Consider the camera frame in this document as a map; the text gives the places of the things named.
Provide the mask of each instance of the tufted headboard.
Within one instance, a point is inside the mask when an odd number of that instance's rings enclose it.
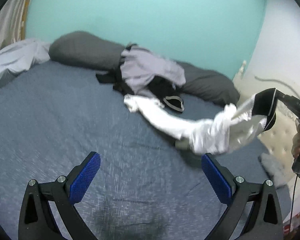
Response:
[[[243,74],[245,64],[241,66],[233,79],[233,83],[240,93],[238,105],[250,98],[253,94],[268,88],[277,88],[281,92],[300,99],[300,87],[293,81],[278,73]],[[289,181],[288,187],[292,197],[295,174],[291,170],[293,157],[291,154],[292,138],[297,133],[296,116],[282,102],[278,101],[276,109],[276,122],[274,126],[258,136],[267,147],[269,153],[274,155],[285,167]],[[297,182],[295,195],[295,208],[293,215],[300,212],[300,179]]]

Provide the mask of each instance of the metal screw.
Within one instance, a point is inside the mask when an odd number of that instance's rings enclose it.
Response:
[[[236,180],[237,182],[239,182],[239,183],[244,182],[244,178],[243,178],[243,177],[240,177],[240,176],[236,177],[235,180]]]
[[[64,182],[66,180],[66,177],[65,176],[60,176],[57,181],[58,182]]]
[[[269,180],[269,179],[266,181],[266,184],[267,184],[268,186],[272,186],[272,185],[273,185],[272,181]]]
[[[29,181],[29,185],[33,186],[35,184],[35,179],[31,179],[31,181]]]

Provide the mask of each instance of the white cloth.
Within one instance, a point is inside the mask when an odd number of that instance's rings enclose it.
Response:
[[[130,112],[139,111],[155,128],[171,137],[189,141],[190,149],[198,155],[232,152],[260,134],[267,116],[252,116],[254,96],[241,105],[226,105],[215,118],[198,121],[186,120],[168,114],[155,98],[125,95],[124,104]]]
[[[0,50],[0,87],[31,66],[50,59],[50,44],[35,39],[25,39]]]

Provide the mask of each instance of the blue bed sheet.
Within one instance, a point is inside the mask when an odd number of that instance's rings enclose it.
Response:
[[[192,96],[183,99],[183,118],[213,118],[221,110]],[[101,168],[76,207],[99,240],[204,239],[226,208],[199,158],[176,150],[169,137],[130,113],[122,95],[100,85],[94,71],[49,61],[0,89],[0,223],[13,240],[27,182],[66,175],[90,151],[101,155]],[[267,176],[258,156],[266,151],[256,139],[218,161],[234,175],[262,183]],[[278,195],[285,217],[287,187]]]

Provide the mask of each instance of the white wall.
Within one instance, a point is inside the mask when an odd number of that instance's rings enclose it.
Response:
[[[245,76],[266,77],[268,73],[278,73],[300,87],[300,7],[294,0],[267,0],[265,19]]]

